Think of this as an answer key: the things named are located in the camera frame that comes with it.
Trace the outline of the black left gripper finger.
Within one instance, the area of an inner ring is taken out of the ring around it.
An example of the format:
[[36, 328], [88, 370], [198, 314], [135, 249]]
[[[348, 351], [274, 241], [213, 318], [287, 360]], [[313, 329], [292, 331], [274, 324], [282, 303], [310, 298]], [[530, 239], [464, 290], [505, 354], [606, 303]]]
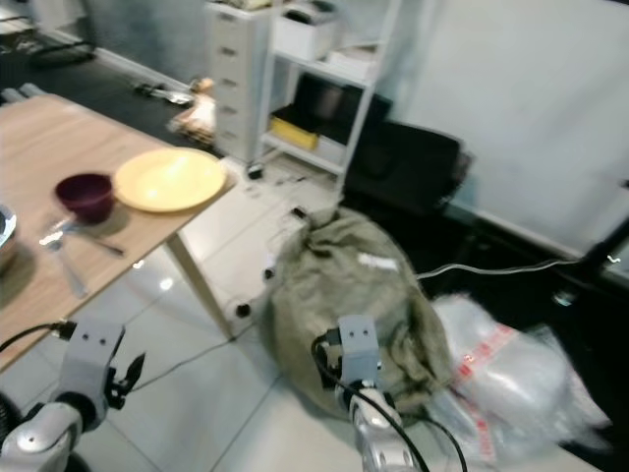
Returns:
[[140, 378], [143, 377], [143, 364], [145, 355], [140, 354], [132, 360], [129, 369], [119, 381], [109, 382], [109, 406], [112, 409], [121, 410], [126, 404], [127, 396], [135, 390]]

